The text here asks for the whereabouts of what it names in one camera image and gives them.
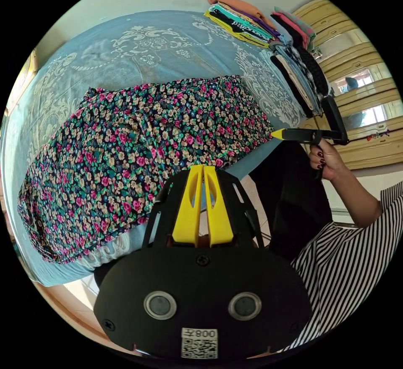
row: label sticker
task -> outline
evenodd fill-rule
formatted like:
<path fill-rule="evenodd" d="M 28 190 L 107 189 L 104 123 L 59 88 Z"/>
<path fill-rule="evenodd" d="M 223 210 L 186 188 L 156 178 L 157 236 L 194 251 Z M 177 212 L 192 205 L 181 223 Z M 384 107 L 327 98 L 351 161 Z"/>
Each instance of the label sticker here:
<path fill-rule="evenodd" d="M 218 331 L 182 328 L 182 358 L 217 359 Z"/>

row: floral fabric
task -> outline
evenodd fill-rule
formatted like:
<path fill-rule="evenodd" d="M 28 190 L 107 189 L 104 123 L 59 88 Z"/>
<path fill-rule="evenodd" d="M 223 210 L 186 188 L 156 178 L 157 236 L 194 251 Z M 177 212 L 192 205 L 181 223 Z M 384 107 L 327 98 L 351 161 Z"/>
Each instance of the floral fabric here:
<path fill-rule="evenodd" d="M 89 89 L 28 168 L 18 213 L 44 260 L 75 261 L 145 223 L 170 176 L 228 168 L 272 131 L 239 76 Z"/>

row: black and white striped sleeve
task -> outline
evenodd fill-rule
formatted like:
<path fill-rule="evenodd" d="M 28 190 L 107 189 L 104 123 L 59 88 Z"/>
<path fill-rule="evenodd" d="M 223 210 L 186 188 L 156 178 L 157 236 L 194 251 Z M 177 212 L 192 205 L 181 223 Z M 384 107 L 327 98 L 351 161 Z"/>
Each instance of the black and white striped sleeve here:
<path fill-rule="evenodd" d="M 403 232 L 403 181 L 381 192 L 382 215 L 369 227 L 327 225 L 293 262 L 311 298 L 313 314 L 286 349 L 342 323 L 374 289 Z"/>

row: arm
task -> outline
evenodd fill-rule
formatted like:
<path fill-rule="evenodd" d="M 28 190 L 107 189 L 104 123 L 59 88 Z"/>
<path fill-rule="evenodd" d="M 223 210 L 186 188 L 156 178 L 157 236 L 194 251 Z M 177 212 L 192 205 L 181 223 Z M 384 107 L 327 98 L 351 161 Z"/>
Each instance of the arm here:
<path fill-rule="evenodd" d="M 380 217 L 381 203 L 361 185 L 332 145 L 321 140 L 319 147 L 311 146 L 309 158 L 314 169 L 323 169 L 323 178 L 332 183 L 358 227 L 366 228 Z"/>
<path fill-rule="evenodd" d="M 330 182 L 359 228 L 370 226 L 381 216 L 380 201 L 362 186 L 349 169 L 340 172 Z"/>

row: bed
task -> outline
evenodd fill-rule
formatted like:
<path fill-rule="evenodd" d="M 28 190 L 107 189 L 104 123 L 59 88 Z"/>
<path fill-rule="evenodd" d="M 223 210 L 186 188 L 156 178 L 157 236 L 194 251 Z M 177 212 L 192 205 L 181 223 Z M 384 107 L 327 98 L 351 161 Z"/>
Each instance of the bed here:
<path fill-rule="evenodd" d="M 27 167 L 72 114 L 89 87 L 121 89 L 182 78 L 241 75 L 275 129 L 304 119 L 290 89 L 276 78 L 261 48 L 241 42 L 202 13 L 152 11 L 97 25 L 65 43 L 39 70 L 2 126 L 1 169 L 5 204 L 26 270 L 53 286 L 82 279 L 95 267 L 141 246 L 146 224 L 118 236 L 80 261 L 52 264 L 32 247 L 17 213 Z M 271 140 L 228 169 L 239 179 L 278 145 Z"/>

